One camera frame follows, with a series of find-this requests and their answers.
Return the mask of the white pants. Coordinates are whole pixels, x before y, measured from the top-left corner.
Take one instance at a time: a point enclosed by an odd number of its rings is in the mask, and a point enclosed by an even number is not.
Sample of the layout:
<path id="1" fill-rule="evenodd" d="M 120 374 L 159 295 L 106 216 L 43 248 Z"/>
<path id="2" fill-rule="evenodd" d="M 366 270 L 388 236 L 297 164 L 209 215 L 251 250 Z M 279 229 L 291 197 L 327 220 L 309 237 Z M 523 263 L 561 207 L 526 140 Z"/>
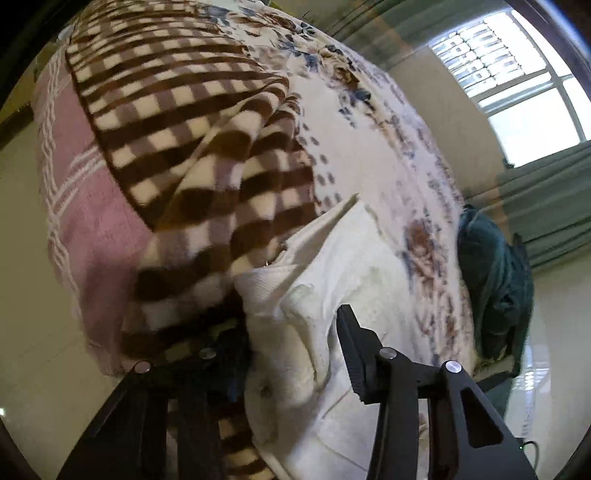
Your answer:
<path id="1" fill-rule="evenodd" d="M 369 469 L 378 410 L 349 382 L 335 326 L 342 305 L 415 362 L 474 362 L 456 226 L 431 214 L 383 223 L 353 197 L 235 285 L 253 351 L 246 416 L 280 479 L 362 479 Z"/>

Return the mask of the dark teal fleece blanket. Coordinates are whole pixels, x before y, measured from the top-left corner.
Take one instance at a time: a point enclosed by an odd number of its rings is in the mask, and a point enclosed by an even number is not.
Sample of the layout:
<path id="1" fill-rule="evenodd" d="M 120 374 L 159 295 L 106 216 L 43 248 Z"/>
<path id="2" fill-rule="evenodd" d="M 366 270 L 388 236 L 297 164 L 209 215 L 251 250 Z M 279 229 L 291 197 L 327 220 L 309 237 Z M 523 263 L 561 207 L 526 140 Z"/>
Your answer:
<path id="1" fill-rule="evenodd" d="M 486 214 L 467 204 L 457 235 L 458 260 L 467 286 L 478 355 L 476 378 L 515 377 L 534 305 L 534 281 L 520 235 L 507 241 Z"/>

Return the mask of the pink bed sheet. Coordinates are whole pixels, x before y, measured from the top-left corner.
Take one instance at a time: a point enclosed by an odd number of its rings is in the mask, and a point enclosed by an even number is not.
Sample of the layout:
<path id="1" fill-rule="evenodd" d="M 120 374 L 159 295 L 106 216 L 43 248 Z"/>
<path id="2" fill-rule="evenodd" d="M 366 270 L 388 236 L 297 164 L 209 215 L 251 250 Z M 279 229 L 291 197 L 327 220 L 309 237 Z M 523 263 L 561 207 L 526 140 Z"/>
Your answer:
<path id="1" fill-rule="evenodd" d="M 130 367 L 121 328 L 137 260 L 150 232 L 130 207 L 99 149 L 59 47 L 36 81 L 37 165 L 47 250 L 100 370 Z"/>

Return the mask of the right teal curtain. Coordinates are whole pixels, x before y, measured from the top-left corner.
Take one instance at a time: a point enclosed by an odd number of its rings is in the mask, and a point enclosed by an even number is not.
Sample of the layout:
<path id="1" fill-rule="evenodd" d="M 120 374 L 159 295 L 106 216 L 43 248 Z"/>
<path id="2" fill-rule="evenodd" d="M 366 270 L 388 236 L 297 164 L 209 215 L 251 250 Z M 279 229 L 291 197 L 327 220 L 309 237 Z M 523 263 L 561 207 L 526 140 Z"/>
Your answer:
<path id="1" fill-rule="evenodd" d="M 533 270 L 590 249 L 590 143 L 508 169 L 464 191 L 509 238 L 518 234 Z"/>

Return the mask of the floral bed blanket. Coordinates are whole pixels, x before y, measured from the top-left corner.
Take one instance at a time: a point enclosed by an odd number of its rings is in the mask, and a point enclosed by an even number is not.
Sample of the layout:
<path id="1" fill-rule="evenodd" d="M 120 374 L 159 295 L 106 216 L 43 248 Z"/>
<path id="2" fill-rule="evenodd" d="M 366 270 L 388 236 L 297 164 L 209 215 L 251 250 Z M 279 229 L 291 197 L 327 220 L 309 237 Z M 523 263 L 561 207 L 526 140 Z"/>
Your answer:
<path id="1" fill-rule="evenodd" d="M 243 322 L 235 280 L 353 197 L 380 222 L 456 226 L 462 195 L 394 80 L 248 1 L 94 1 L 66 65 L 107 167 L 150 232 L 121 328 L 170 363 Z"/>

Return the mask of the window with metal bars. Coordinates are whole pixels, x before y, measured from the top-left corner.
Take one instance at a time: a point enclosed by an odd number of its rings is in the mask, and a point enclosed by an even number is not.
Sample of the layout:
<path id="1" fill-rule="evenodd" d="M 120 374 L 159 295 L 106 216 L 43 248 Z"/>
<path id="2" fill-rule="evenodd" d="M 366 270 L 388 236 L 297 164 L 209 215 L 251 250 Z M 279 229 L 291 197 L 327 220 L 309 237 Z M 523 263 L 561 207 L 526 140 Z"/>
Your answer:
<path id="1" fill-rule="evenodd" d="M 507 7 L 436 38 L 432 52 L 520 167 L 590 139 L 590 99 L 565 58 Z"/>

